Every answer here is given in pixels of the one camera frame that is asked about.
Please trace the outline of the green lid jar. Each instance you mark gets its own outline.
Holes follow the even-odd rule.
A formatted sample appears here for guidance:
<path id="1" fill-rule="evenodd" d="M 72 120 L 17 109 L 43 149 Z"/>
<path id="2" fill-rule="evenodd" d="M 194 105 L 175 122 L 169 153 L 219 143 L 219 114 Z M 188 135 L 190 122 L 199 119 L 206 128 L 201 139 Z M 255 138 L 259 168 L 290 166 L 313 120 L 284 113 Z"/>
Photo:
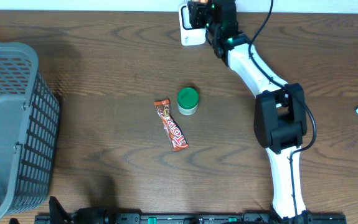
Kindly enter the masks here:
<path id="1" fill-rule="evenodd" d="M 197 111 L 199 105 L 199 94 L 191 87 L 180 90 L 177 96 L 178 110 L 181 114 L 189 116 Z"/>

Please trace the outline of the red Top chocolate bar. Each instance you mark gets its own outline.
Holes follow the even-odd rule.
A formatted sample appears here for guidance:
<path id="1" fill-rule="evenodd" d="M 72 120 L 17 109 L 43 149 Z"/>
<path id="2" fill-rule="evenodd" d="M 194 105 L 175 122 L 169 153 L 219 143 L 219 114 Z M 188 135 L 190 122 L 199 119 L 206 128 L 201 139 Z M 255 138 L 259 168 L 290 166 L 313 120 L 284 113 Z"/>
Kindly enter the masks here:
<path id="1" fill-rule="evenodd" d="M 173 150 L 180 151 L 182 149 L 187 149 L 189 145 L 181 129 L 171 117 L 169 99 L 155 101 L 154 106 L 156 107 L 158 115 L 163 122 L 164 129 L 170 142 L 172 143 Z"/>

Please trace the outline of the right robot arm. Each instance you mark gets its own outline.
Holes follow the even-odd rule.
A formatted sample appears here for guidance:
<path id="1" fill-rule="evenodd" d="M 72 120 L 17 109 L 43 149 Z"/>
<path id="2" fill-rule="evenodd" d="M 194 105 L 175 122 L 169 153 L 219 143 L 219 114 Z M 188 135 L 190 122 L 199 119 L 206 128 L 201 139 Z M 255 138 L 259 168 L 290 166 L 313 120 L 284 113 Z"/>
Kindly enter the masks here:
<path id="1" fill-rule="evenodd" d="M 299 154 L 307 133 L 300 84 L 289 84 L 261 59 L 238 28 L 235 1 L 187 1 L 179 8 L 183 45 L 207 42 L 217 58 L 239 75 L 255 97 L 254 132 L 268 154 L 273 179 L 272 219 L 301 223 L 306 207 L 301 195 Z"/>

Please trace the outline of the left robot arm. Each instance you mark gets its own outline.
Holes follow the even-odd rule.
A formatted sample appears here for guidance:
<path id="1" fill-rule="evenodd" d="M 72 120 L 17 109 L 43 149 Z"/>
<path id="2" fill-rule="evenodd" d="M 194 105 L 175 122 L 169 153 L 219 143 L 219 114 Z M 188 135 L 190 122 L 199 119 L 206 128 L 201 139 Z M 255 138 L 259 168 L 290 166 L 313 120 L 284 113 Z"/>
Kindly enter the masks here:
<path id="1" fill-rule="evenodd" d="M 49 214 L 35 217 L 35 224 L 115 224 L 116 217 L 104 207 L 81 208 L 69 214 L 56 197 L 49 198 Z"/>

